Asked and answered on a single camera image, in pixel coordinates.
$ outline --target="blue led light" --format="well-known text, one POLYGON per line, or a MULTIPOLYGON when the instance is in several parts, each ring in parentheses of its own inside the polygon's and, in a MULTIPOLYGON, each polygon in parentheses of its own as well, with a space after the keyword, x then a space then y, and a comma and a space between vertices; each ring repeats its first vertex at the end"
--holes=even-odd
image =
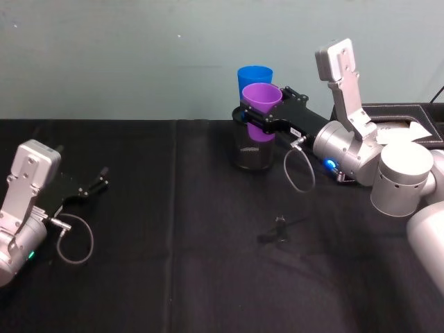
POLYGON ((326 158, 326 159, 324 160, 324 167, 325 167, 328 171, 331 171, 331 170, 333 170, 334 168, 336 168, 336 163, 335 163, 333 160, 330 160, 330 159, 326 158))

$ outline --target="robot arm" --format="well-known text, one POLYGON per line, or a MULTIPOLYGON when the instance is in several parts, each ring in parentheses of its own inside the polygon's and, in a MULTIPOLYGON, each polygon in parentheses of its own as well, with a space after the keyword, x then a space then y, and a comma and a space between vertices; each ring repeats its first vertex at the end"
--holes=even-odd
POLYGON ((354 132, 357 141, 374 140, 377 128, 362 108, 352 41, 347 38, 333 42, 315 56, 319 78, 328 81, 333 91, 339 122, 348 132, 354 132))
POLYGON ((319 77, 333 91, 339 121, 321 120, 305 107, 308 98, 289 88, 284 96, 292 98, 265 116, 242 103, 244 119, 265 133, 281 130, 307 138, 316 157, 334 161, 334 168, 373 186, 370 199, 384 214, 408 216, 424 198, 428 206, 409 219, 407 236, 444 295, 444 152, 414 142, 376 143, 376 125, 362 110, 349 39, 318 51, 316 61, 319 77))
POLYGON ((15 154, 11 174, 7 177, 9 185, 0 211, 0 287, 9 283, 34 250, 46 237, 45 223, 62 229, 57 242, 58 254, 70 264, 85 262, 92 253, 93 235, 88 256, 73 262, 60 252, 60 242, 71 226, 55 218, 65 205, 89 198, 108 188, 104 168, 98 178, 89 186, 78 186, 73 178, 57 174, 60 154, 35 140, 21 144, 15 154))
POLYGON ((0 286, 14 278, 46 237, 43 220, 48 216, 34 203, 53 179, 60 160, 59 152, 35 140, 17 149, 0 211, 0 286))

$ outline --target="gray cable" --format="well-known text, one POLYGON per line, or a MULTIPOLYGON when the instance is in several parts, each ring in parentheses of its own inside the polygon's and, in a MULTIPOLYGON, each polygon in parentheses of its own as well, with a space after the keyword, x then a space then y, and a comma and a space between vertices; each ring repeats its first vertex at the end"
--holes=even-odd
POLYGON ((296 146, 295 148, 293 148, 293 149, 287 151, 287 154, 285 154, 285 157, 284 157, 284 172, 285 172, 285 176, 286 176, 287 179, 289 180, 291 186, 292 186, 296 191, 298 191, 299 193, 307 193, 307 192, 310 192, 310 191, 315 187, 315 185, 316 185, 316 179, 315 179, 315 177, 314 177, 313 166, 311 165, 311 163, 310 163, 310 161, 309 161, 307 155, 304 153, 304 151, 302 150, 302 148, 299 147, 299 146, 296 146), (310 187, 309 189, 300 189, 299 187, 297 187, 297 186, 294 184, 294 182, 293 182, 293 181, 291 180, 291 178, 290 178, 289 172, 287 171, 287 158, 288 158, 288 156, 291 154, 292 151, 299 151, 299 152, 302 154, 302 156, 305 158, 305 160, 307 161, 307 164, 308 164, 308 167, 309 167, 309 170, 310 170, 310 173, 311 173, 311 178, 312 178, 312 180, 313 180, 313 183, 311 184, 311 187, 310 187))
POLYGON ((64 262, 67 262, 68 264, 71 264, 71 265, 80 265, 80 264, 83 264, 84 262, 86 262, 86 261, 91 257, 91 255, 92 255, 92 251, 93 251, 93 249, 94 249, 94 236, 93 236, 93 234, 92 234, 92 230, 91 230, 91 228, 89 227, 88 223, 87 223, 84 219, 82 219, 81 217, 79 217, 79 216, 77 216, 77 215, 62 213, 62 214, 59 214, 58 217, 59 217, 59 216, 65 216, 65 217, 71 217, 71 218, 73 218, 73 219, 77 219, 78 221, 82 222, 82 223, 85 225, 85 227, 88 229, 89 236, 91 237, 91 248, 90 248, 90 250, 89 250, 89 253, 87 254, 87 256, 86 256, 84 259, 82 259, 82 260, 78 260, 78 261, 73 261, 73 260, 69 260, 69 259, 67 259, 67 258, 62 254, 62 251, 60 250, 60 244, 62 243, 62 238, 63 238, 64 235, 65 235, 64 232, 62 232, 62 233, 60 234, 60 236, 58 237, 58 240, 57 240, 57 246, 56 246, 56 248, 57 248, 57 253, 58 253, 58 255, 60 256, 60 258, 61 258, 64 262))

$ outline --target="table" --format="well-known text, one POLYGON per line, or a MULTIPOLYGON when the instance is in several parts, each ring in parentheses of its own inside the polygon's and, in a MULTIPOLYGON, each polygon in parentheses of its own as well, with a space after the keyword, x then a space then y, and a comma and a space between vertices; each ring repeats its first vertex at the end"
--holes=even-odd
MULTIPOLYGON (((442 330, 444 298, 408 245, 407 219, 380 214, 369 189, 336 185, 314 159, 316 189, 296 193, 283 146, 268 172, 234 168, 231 125, 2 121, 0 176, 34 137, 65 146, 62 171, 89 180, 108 166, 111 184, 79 212, 94 232, 91 260, 63 263, 52 230, 0 290, 2 332, 442 330), (290 241, 258 244, 281 215, 290 241)), ((293 177, 308 182, 293 160, 293 177)), ((86 234, 69 236, 81 257, 86 234)))

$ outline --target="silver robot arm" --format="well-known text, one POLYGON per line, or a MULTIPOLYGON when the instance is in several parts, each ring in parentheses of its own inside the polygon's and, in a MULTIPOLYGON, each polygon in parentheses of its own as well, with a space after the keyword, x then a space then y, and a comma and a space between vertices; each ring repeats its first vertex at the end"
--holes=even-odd
POLYGON ((329 122, 316 136, 314 155, 333 159, 347 176, 364 186, 373 184, 382 146, 377 127, 362 109, 352 42, 346 39, 316 52, 319 78, 333 91, 339 121, 329 122))
POLYGON ((444 151, 413 142, 385 147, 375 141, 376 125, 361 106, 352 43, 349 39, 316 52, 319 77, 333 91, 339 121, 317 135, 314 154, 333 159, 338 169, 362 185, 373 186, 370 199, 390 216, 413 214, 407 236, 419 260, 444 295, 444 151))
POLYGON ((60 160, 59 152, 35 140, 17 149, 0 211, 0 286, 14 278, 46 237, 43 221, 48 216, 34 203, 52 181, 60 160))

